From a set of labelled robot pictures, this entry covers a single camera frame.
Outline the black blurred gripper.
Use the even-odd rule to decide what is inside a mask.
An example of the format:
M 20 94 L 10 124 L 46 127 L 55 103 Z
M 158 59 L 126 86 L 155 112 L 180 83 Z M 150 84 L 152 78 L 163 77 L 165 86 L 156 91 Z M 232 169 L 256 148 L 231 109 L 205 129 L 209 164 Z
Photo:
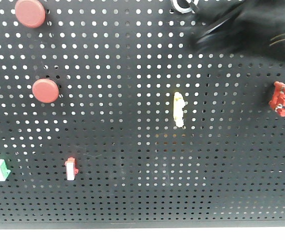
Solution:
M 192 36 L 198 49 L 285 62 L 285 0 L 208 0 L 190 6 L 204 24 Z

